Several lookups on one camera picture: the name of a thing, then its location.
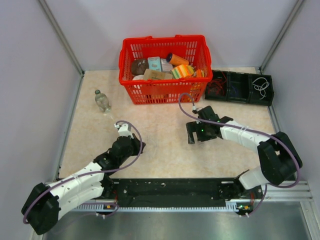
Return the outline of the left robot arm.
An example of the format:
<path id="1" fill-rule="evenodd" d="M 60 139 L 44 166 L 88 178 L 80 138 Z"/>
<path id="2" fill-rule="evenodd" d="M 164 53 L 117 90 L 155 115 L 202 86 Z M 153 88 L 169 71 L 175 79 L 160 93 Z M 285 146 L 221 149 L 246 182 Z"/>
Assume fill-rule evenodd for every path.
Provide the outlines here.
<path id="1" fill-rule="evenodd" d="M 76 207 L 95 198 L 109 198 L 114 191 L 110 175 L 126 169 L 124 162 L 130 157 L 137 160 L 145 145 L 140 134 L 120 136 L 78 172 L 53 183 L 38 183 L 21 209 L 23 223 L 43 235 Z"/>

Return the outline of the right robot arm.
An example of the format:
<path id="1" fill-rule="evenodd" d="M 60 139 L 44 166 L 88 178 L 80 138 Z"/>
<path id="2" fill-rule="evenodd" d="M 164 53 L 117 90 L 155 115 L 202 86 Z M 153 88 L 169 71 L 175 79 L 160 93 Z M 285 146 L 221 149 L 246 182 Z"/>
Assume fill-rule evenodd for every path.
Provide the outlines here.
<path id="1" fill-rule="evenodd" d="M 192 112 L 197 116 L 186 124 L 189 144 L 220 138 L 258 155 L 259 166 L 236 177 L 233 192 L 237 197 L 245 198 L 252 188 L 265 184 L 281 187 L 284 181 L 299 175 L 303 163 L 286 133 L 253 130 L 231 117 L 220 118 L 209 105 L 204 108 L 194 106 Z"/>

